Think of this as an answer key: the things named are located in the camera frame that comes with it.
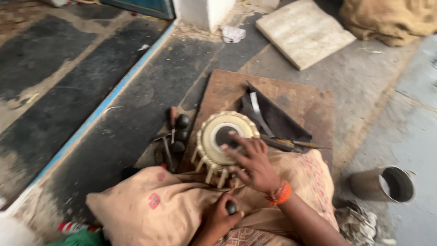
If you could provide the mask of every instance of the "beaded bracelet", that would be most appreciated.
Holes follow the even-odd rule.
[[[272,206],[285,202],[290,197],[290,194],[291,194],[290,184],[285,179],[281,179],[278,189],[266,198],[267,200],[270,201],[269,205]]]

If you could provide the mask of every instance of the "red print on cloth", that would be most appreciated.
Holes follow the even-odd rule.
[[[158,182],[162,182],[162,181],[164,181],[165,173],[160,172],[156,176],[158,177]]]
[[[159,205],[159,203],[161,201],[159,195],[156,193],[152,193],[152,195],[149,196],[149,200],[150,200],[149,207],[152,210],[155,210],[155,208]]]

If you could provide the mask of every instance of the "person's right hand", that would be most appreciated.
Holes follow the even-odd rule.
[[[274,193],[281,182],[279,176],[267,157],[267,144],[260,138],[243,138],[236,132],[229,132],[235,142],[246,149],[246,155],[239,153],[228,145],[222,145],[223,151],[234,158],[244,169],[236,166],[229,168],[231,173],[237,173],[243,183],[250,188],[266,193]]]

